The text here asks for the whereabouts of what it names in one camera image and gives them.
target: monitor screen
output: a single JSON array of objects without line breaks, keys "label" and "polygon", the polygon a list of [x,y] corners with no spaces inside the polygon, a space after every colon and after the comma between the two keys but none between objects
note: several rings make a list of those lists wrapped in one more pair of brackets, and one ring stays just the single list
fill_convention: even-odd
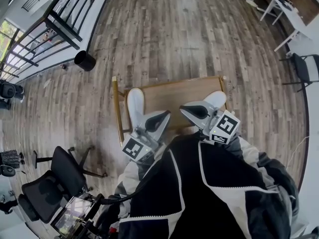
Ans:
[{"label": "monitor screen", "polygon": [[82,223],[91,206],[91,202],[73,197],[51,225],[62,236],[67,238]]}]

